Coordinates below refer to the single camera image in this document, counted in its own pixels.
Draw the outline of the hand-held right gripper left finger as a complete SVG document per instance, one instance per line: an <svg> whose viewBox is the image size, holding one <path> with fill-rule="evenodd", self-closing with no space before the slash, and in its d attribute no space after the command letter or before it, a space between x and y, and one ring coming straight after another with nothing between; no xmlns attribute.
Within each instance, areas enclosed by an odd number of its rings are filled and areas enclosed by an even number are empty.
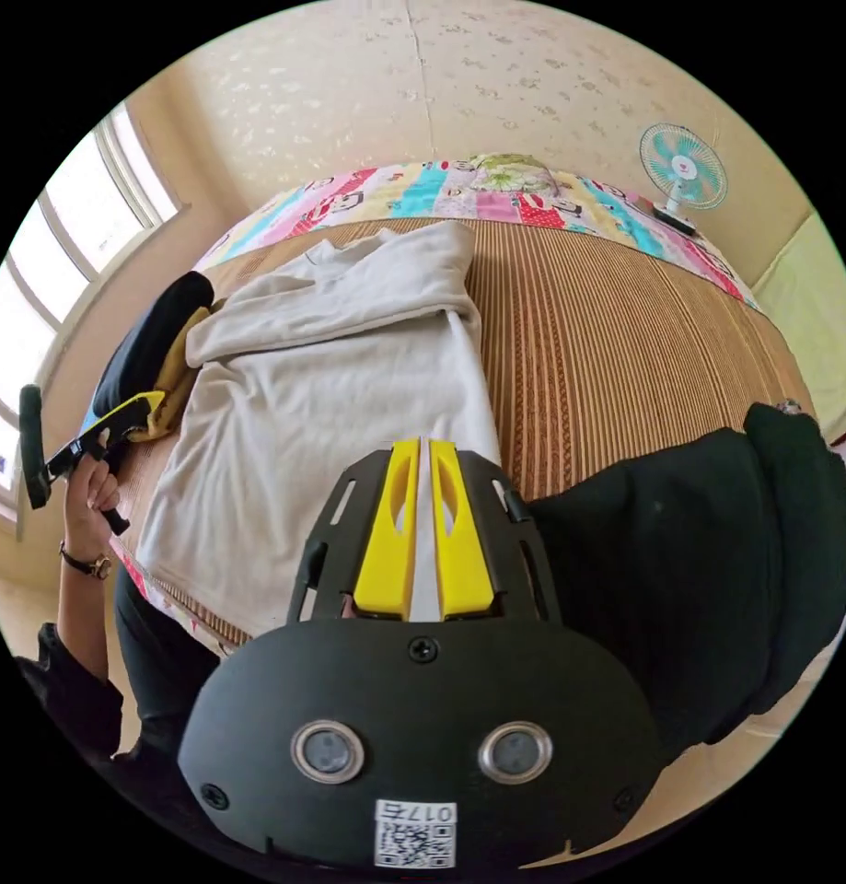
<svg viewBox="0 0 846 884"><path fill-rule="evenodd" d="M364 616L407 620L415 569L421 440L396 442L362 559L353 603Z"/></svg>

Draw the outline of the person's left hand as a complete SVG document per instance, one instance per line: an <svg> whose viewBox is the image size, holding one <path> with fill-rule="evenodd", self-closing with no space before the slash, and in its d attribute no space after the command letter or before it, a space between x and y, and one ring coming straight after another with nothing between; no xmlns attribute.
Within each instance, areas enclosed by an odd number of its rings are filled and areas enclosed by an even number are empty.
<svg viewBox="0 0 846 884"><path fill-rule="evenodd" d="M107 462L84 455L66 482L65 551L85 564L104 555L112 531L103 513L115 509L119 502L118 481Z"/></svg>

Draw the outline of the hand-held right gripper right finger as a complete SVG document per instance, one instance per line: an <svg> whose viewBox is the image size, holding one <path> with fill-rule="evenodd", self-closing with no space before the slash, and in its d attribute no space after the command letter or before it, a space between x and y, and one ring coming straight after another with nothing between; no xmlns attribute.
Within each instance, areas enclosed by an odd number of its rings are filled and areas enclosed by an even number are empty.
<svg viewBox="0 0 846 884"><path fill-rule="evenodd" d="M494 591L455 446L429 441L435 575L441 618L490 612Z"/></svg>

